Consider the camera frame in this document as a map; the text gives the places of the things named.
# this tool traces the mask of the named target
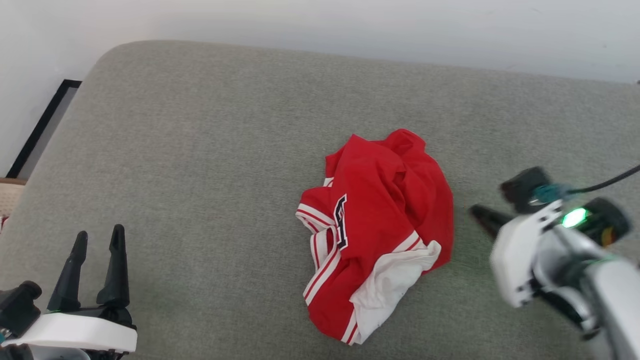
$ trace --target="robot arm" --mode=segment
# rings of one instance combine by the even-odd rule
[[[505,197],[519,202],[517,217],[472,208],[496,236],[490,263],[502,298],[513,307],[541,298],[578,328],[597,359],[640,359],[640,272],[603,247],[628,231],[624,216],[597,198],[585,206],[589,217],[562,225],[562,199],[531,200],[546,185],[540,172],[503,185]]]
[[[113,229],[111,259],[97,307],[77,300],[80,267],[87,249],[81,231],[60,274],[47,309],[40,315],[33,301],[42,290],[26,281],[0,291],[0,360],[117,360],[136,350],[138,333],[126,307],[129,278],[124,227]]]

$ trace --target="black cable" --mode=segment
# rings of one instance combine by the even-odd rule
[[[588,193],[588,192],[594,192],[596,190],[600,190],[602,188],[606,188],[607,186],[611,185],[611,184],[615,184],[620,180],[626,179],[629,176],[635,174],[636,172],[640,171],[640,165],[614,177],[613,179],[610,180],[606,180],[604,183],[600,183],[597,185],[593,185],[590,186],[588,188],[583,188],[583,189],[573,189],[573,190],[569,190],[568,193]]]

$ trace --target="green led light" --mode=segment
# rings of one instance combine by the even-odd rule
[[[584,208],[577,208],[564,216],[562,219],[562,226],[574,227],[583,222],[587,218],[587,211]]]

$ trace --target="white lining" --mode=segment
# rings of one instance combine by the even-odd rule
[[[317,257],[317,252],[316,252],[316,243],[317,243],[317,236],[318,234],[313,234],[311,235],[311,258],[314,260],[314,268],[317,271],[318,270],[318,261],[316,261],[316,257]]]
[[[329,256],[329,249],[327,249],[327,247],[326,247],[326,232],[327,231],[329,231],[329,229],[325,229],[323,231],[318,232],[317,237],[316,237],[316,249],[317,249],[317,255],[318,255],[318,262],[319,262],[318,266],[320,266],[320,264],[324,263],[324,261],[326,260],[327,256]]]
[[[409,251],[385,254],[376,261],[371,274],[349,299],[358,324],[355,343],[362,344],[389,318],[421,273],[431,269],[441,250],[435,240],[428,246],[418,241]]]

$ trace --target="gray couch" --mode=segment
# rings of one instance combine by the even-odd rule
[[[546,305],[503,303],[492,245],[467,208],[508,210],[498,185],[535,165],[577,186],[626,170],[640,158],[639,114],[635,85],[194,42],[122,45],[87,76],[0,236],[0,289],[35,281],[44,309],[86,230],[80,299],[94,304],[122,223],[139,333],[132,360],[585,357]],[[349,347],[308,319],[313,262],[294,212],[350,134],[373,140],[399,127],[427,141],[449,180],[453,259]],[[637,185],[597,195],[640,218]],[[616,250],[637,259],[636,233]]]

